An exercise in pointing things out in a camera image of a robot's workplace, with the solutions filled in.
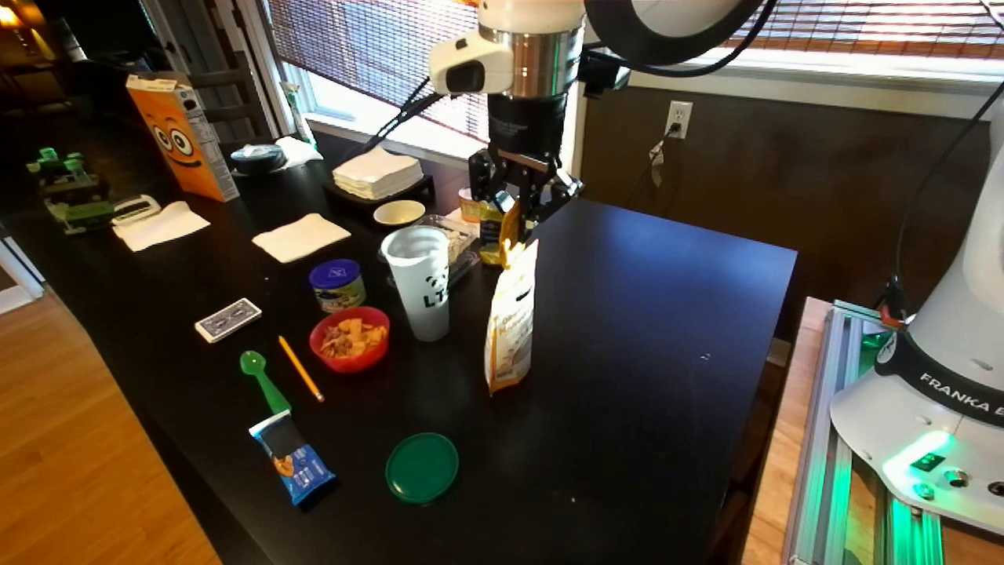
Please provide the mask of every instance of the chip bag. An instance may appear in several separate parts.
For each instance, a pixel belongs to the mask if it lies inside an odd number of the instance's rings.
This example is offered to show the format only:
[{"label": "chip bag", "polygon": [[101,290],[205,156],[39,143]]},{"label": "chip bag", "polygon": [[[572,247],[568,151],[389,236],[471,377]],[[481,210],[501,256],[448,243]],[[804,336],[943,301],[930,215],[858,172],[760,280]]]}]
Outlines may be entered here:
[{"label": "chip bag", "polygon": [[290,411],[258,421],[249,432],[274,459],[291,507],[302,507],[310,494],[336,481],[314,445],[296,430]]},{"label": "chip bag", "polygon": [[488,395],[517,385],[531,374],[533,355],[533,290],[535,290],[535,243],[509,250],[493,295],[493,313],[482,345],[482,377]]}]

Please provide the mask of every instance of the metal rail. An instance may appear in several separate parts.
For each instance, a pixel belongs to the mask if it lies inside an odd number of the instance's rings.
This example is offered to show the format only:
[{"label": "metal rail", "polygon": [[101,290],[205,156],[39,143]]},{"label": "metal rail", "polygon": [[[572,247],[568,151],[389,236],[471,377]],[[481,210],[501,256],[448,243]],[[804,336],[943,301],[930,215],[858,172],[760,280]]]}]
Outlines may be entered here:
[{"label": "metal rail", "polygon": [[[832,398],[862,374],[862,340],[880,329],[873,311],[835,301],[817,395],[810,398],[810,432],[804,445],[804,473],[794,500],[794,529],[787,530],[790,565],[845,565],[854,451],[828,421]],[[884,526],[874,526],[874,558],[888,565],[943,565],[941,518],[884,500]]]}]

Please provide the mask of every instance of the small box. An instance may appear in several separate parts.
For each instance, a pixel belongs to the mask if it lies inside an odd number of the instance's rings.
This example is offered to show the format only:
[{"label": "small box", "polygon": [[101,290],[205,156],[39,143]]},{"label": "small box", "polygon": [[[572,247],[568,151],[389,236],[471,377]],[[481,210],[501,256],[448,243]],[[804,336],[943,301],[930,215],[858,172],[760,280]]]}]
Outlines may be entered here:
[{"label": "small box", "polygon": [[189,83],[175,75],[130,75],[124,89],[183,191],[211,202],[239,199],[216,130]]},{"label": "small box", "polygon": [[349,191],[359,202],[387,202],[424,180],[415,156],[387,154],[374,149],[331,172],[336,190]]}]

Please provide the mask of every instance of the clear cup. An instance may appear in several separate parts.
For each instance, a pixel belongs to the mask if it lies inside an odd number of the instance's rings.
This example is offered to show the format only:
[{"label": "clear cup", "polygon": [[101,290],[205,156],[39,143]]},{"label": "clear cup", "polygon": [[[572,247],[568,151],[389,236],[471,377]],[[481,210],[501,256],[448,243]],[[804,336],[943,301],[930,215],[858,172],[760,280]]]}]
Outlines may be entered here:
[{"label": "clear cup", "polygon": [[439,341],[448,332],[448,239],[435,225],[404,225],[379,243],[409,328],[416,341]]}]

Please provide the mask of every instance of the green lid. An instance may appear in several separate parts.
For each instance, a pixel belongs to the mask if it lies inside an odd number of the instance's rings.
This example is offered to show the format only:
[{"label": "green lid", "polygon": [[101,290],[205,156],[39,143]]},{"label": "green lid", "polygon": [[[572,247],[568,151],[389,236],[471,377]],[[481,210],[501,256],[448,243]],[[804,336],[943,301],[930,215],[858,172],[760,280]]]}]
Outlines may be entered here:
[{"label": "green lid", "polygon": [[404,436],[387,459],[387,487],[401,504],[432,504],[459,478],[459,449],[443,432]]}]

